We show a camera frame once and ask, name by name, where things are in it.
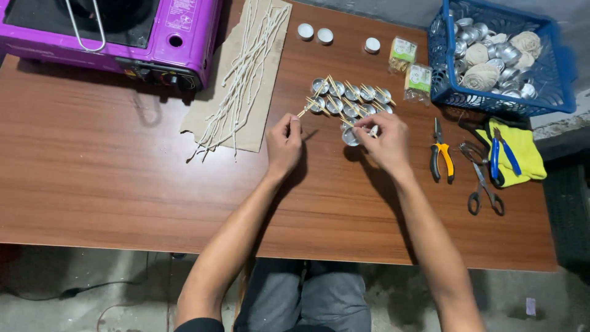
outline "hand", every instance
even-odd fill
[[[301,157],[301,121],[292,114],[285,114],[266,132],[268,150],[267,175],[283,181],[297,165]]]
[[[367,134],[366,129],[379,126],[379,138]],[[408,125],[395,114],[377,113],[355,123],[353,132],[373,159],[387,171],[394,180],[411,175],[408,152]]]

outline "purple portable gas stove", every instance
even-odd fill
[[[0,48],[199,91],[208,83],[221,2],[0,0]]]

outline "yellow-handled pliers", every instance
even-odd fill
[[[453,179],[455,179],[455,165],[453,164],[453,159],[448,154],[448,144],[443,141],[443,130],[437,118],[434,118],[434,139],[436,143],[430,146],[430,150],[432,150],[432,155],[430,156],[430,172],[434,181],[438,183],[438,180],[441,179],[441,175],[438,172],[438,153],[442,153],[444,161],[447,163],[447,182],[452,184]]]

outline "yellow cloth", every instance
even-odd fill
[[[516,157],[516,161],[520,166],[522,174],[516,175],[512,170],[512,165],[504,152],[504,146],[500,142],[500,153],[498,155],[498,171],[504,177],[504,184],[502,187],[508,187],[518,183],[527,182],[530,179],[542,180],[547,177],[547,172],[543,166],[543,159],[533,142],[533,132],[522,130],[518,128],[511,128],[507,125],[498,122],[495,119],[490,119],[489,123],[490,133],[493,136],[494,128],[498,128],[502,134],[502,138],[506,141],[512,153]],[[485,139],[491,147],[490,139],[485,130],[476,129],[476,132]],[[491,149],[488,155],[491,160]]]

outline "concrete floor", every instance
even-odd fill
[[[24,297],[43,298],[72,287],[142,281],[146,254],[26,246],[21,258],[0,266],[0,284]],[[150,252],[142,285],[109,285],[62,301],[33,302],[0,294],[0,331],[171,332],[176,299],[195,259],[196,255],[176,260],[168,253]],[[419,268],[363,264],[362,270],[373,331],[440,331]],[[488,331],[590,331],[590,287],[575,275],[564,270],[470,273]],[[223,305],[226,331],[233,322],[236,297],[234,285]],[[527,297],[536,300],[536,316],[526,314]]]

